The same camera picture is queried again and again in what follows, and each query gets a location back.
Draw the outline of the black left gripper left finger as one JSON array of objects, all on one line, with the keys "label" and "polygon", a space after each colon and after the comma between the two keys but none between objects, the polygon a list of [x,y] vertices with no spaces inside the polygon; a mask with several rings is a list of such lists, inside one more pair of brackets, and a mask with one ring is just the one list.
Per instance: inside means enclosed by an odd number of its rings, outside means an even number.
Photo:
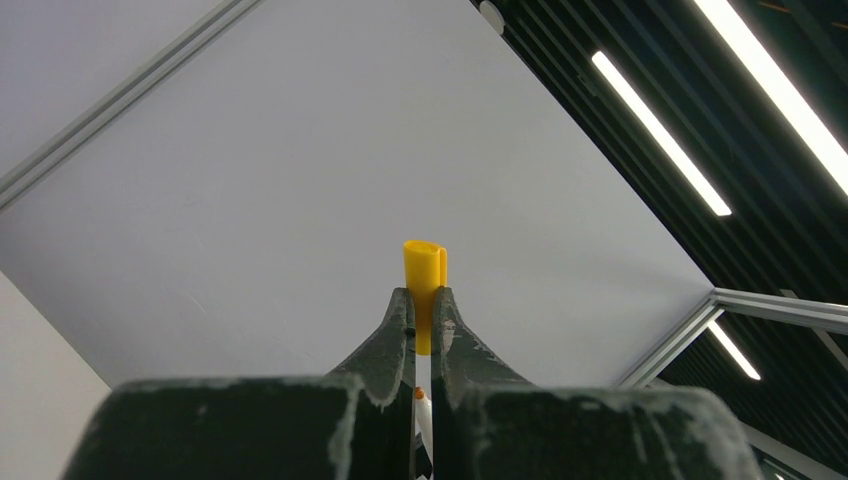
[{"label": "black left gripper left finger", "polygon": [[414,306],[394,290],[382,322],[318,376],[177,378],[115,388],[89,420],[67,479],[411,479]]}]

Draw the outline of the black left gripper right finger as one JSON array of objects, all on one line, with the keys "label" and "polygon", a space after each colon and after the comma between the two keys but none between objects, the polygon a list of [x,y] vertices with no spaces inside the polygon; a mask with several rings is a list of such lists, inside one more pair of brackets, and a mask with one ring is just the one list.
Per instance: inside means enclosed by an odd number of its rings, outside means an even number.
[{"label": "black left gripper right finger", "polygon": [[543,388],[440,288],[432,320],[438,479],[758,479],[737,419],[699,388]]}]

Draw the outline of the white orange marker pen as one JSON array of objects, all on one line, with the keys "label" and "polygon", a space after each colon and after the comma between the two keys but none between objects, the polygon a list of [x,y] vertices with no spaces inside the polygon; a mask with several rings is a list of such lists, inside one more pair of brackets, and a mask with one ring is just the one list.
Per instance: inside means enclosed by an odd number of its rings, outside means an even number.
[{"label": "white orange marker pen", "polygon": [[426,392],[421,387],[414,391],[415,418],[420,430],[422,444],[430,462],[433,462],[433,406]]}]

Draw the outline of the yellow marker cap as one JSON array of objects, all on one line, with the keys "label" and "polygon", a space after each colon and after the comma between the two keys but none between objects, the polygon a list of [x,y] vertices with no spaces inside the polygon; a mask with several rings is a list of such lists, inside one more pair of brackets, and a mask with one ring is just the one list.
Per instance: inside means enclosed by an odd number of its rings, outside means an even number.
[{"label": "yellow marker cap", "polygon": [[416,353],[429,356],[436,294],[448,283],[448,253],[436,243],[408,240],[403,244],[403,260],[406,289],[415,309]]}]

